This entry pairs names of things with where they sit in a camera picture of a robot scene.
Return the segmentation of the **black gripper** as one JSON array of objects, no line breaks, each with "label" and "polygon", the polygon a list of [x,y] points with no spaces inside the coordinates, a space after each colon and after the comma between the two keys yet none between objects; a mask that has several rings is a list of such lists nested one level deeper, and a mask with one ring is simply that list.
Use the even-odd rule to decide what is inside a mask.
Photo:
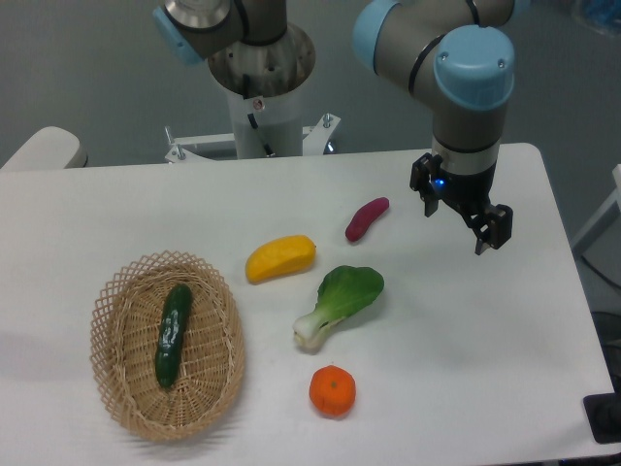
[{"label": "black gripper", "polygon": [[513,210],[490,203],[496,164],[476,174],[459,175],[445,170],[441,163],[440,155],[425,152],[411,166],[409,187],[424,203],[425,217],[432,216],[442,200],[474,230],[476,255],[501,248],[512,235]]}]

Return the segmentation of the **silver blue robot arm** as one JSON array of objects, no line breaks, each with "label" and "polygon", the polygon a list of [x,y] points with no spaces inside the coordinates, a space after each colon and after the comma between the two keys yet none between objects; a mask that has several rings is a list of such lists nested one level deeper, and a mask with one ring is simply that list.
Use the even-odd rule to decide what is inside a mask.
[{"label": "silver blue robot arm", "polygon": [[[514,49],[502,26],[516,1],[374,1],[355,21],[352,47],[376,75],[430,109],[430,152],[413,163],[409,185],[427,215],[439,203],[457,212],[476,250],[511,236],[512,210],[489,192],[514,86]],[[233,102],[241,158],[303,151],[296,91],[311,76],[310,37],[289,21],[283,1],[165,1],[154,22],[174,54],[207,63]]]}]

